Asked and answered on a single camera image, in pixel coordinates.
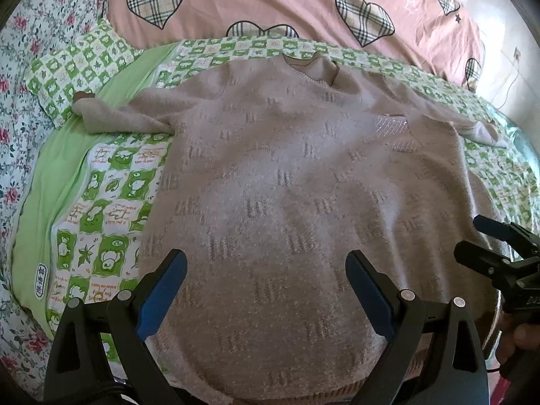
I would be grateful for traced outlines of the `right hand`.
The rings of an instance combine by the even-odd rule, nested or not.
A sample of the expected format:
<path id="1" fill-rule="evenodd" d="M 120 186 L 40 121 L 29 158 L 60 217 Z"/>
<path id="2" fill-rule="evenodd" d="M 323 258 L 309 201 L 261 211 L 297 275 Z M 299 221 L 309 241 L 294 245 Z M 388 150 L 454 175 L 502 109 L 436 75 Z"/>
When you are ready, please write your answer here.
<path id="1" fill-rule="evenodd" d="M 502 365 L 517 349 L 537 350 L 540 344 L 539 325 L 529 325 L 504 314 L 500 321 L 502 335 L 496 349 L 496 359 Z"/>

